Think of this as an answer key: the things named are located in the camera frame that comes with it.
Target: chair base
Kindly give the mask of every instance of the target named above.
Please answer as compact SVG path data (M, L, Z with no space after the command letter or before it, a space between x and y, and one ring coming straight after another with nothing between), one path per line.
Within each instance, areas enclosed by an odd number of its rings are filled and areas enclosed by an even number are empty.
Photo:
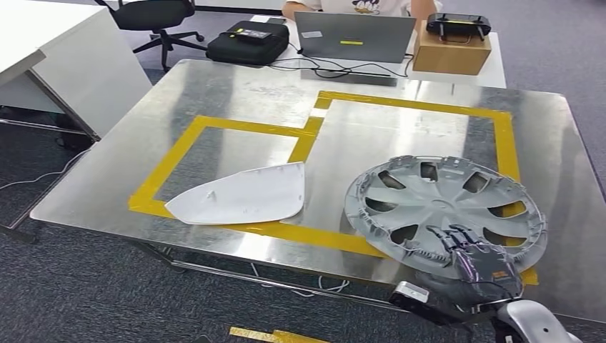
M168 52L174 50L173 44L187 46L188 48L198 49L202 51L207 50L207 48L205 48L204 46L183 40L183 38L195 36L197 41L204 41L204 36L198 34L195 31L183 32L180 34L168 34L166 30L156 30L153 32L154 34L149 35L151 41L136 48L135 50L133 50L133 52L137 54L141 51L145 51L155 46L162 45L162 68L165 72L168 72L168 70L170 70L170 68L167 66L167 59Z

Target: black case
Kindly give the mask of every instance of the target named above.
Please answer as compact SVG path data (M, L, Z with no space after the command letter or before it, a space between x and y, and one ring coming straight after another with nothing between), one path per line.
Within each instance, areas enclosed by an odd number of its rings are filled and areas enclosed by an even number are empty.
M239 29L269 32L272 35L263 44L255 44L231 37L227 33L220 34L209 43L207 57L218 62L264 66L275 61L288 47L290 33L285 25L241 21L227 32Z
M486 36L492 29L485 16L434 13L427 18L427 31L440 34L440 24L443 25L444 34L477 36L480 29Z

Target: cardboard box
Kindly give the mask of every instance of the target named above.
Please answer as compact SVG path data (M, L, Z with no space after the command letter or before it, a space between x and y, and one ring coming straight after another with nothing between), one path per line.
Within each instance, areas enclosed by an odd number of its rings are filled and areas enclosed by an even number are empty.
M473 36L468 44L453 43L450 40L466 41L468 37L451 35L449 41L440 41L439 35L427 32L426 20L421 27L414 45L414 71L478 75L492 50L488 36L484 41Z

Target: laptop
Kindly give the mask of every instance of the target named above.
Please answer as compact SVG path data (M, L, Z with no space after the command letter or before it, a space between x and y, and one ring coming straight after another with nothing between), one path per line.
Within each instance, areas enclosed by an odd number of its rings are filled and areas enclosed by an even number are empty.
M304 55L402 63L415 18L295 12Z

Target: white t-shirt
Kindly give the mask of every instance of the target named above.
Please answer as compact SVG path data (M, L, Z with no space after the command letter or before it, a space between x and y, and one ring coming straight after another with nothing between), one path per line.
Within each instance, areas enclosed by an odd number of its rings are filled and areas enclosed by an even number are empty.
M381 16L408 16L411 0L288 0L332 13L362 13Z

